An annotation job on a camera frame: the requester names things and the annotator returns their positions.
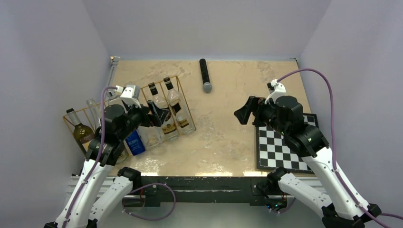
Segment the clear bottle round emblem label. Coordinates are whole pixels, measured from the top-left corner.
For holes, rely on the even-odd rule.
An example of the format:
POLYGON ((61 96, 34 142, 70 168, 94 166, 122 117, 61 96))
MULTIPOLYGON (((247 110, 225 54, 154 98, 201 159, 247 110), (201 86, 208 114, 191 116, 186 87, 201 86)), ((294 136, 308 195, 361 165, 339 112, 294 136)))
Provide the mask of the clear bottle round emblem label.
POLYGON ((179 133, 177 131, 176 123, 172 117, 171 111, 168 107, 168 103, 166 102, 165 97, 158 92, 155 83, 149 83, 148 87, 153 96, 152 100, 154 101, 156 106, 159 108, 167 109, 169 111, 167 117, 165 118, 161 126, 161 131, 163 133, 164 139, 168 141, 177 139, 179 137, 179 133))

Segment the clear square bottle gold label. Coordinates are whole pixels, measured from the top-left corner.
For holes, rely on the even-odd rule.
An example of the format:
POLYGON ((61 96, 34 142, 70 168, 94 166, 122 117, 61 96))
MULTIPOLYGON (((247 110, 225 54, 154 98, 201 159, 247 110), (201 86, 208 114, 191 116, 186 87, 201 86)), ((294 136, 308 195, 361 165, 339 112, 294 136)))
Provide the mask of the clear square bottle gold label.
POLYGON ((190 134, 195 131, 195 126, 191 120, 190 111, 186 105, 184 96, 179 91, 175 90, 171 79, 165 77, 163 79, 168 90, 167 100, 173 111, 178 128, 182 134, 190 134))

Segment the clear round glass bottle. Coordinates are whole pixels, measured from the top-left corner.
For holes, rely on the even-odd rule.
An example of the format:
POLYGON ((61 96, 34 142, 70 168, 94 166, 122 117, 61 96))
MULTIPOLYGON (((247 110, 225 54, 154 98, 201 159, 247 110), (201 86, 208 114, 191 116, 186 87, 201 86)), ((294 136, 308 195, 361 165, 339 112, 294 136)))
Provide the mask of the clear round glass bottle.
POLYGON ((146 150, 158 147, 163 142, 163 138, 158 127, 139 126, 137 132, 146 150))

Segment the blue square bottle silver cap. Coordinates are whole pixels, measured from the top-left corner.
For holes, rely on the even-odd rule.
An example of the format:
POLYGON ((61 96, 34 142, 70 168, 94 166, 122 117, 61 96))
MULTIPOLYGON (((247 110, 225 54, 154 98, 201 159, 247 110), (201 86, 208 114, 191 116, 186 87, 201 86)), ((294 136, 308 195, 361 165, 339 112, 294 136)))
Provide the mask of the blue square bottle silver cap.
POLYGON ((126 139, 127 149, 132 156, 145 152, 145 147, 137 131, 133 131, 126 139))

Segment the clear bottle dark label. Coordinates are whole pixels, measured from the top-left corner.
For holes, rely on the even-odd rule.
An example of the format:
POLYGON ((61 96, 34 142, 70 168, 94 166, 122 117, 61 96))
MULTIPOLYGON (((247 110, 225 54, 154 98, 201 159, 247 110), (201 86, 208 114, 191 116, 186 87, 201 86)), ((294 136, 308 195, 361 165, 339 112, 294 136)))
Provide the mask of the clear bottle dark label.
MULTIPOLYGON (((92 114, 92 123, 94 124, 94 130, 96 131, 99 127, 101 127, 101 111, 99 110, 98 106, 96 105, 96 102, 94 99, 88 99, 86 100, 86 104, 89 108, 89 111, 92 114)), ((122 152, 122 154, 118 157, 117 159, 117 164, 121 164, 127 159, 128 155, 125 151, 122 152)))

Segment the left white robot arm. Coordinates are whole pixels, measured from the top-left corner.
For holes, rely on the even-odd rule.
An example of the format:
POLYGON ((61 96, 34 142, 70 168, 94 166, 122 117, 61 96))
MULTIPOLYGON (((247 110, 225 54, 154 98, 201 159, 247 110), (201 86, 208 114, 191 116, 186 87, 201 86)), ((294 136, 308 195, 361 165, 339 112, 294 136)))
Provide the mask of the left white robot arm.
POLYGON ((79 181, 61 214, 45 227, 98 228, 124 196, 153 186, 143 185, 139 171, 124 167, 108 190, 98 197, 105 179, 125 148, 125 139, 139 126, 161 126, 169 114, 168 109, 157 107, 153 101, 147 104, 131 105, 128 111, 118 104, 104 109, 101 128, 97 129, 96 137, 89 144, 79 181))

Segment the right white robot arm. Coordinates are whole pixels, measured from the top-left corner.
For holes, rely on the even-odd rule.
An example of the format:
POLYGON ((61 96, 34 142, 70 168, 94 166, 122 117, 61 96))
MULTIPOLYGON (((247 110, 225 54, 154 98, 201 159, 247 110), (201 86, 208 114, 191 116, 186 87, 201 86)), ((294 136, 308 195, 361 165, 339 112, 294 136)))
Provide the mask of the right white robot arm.
POLYGON ((268 126, 283 136, 286 146, 297 154, 314 172, 326 193, 302 183, 289 170, 278 167, 268 174, 267 188, 280 191, 303 202, 321 218, 327 228, 363 228, 382 211, 368 203, 345 177, 323 133, 305 122, 303 106, 293 96, 281 96, 265 103, 263 98, 250 96, 234 115, 245 125, 253 114, 254 126, 268 126))

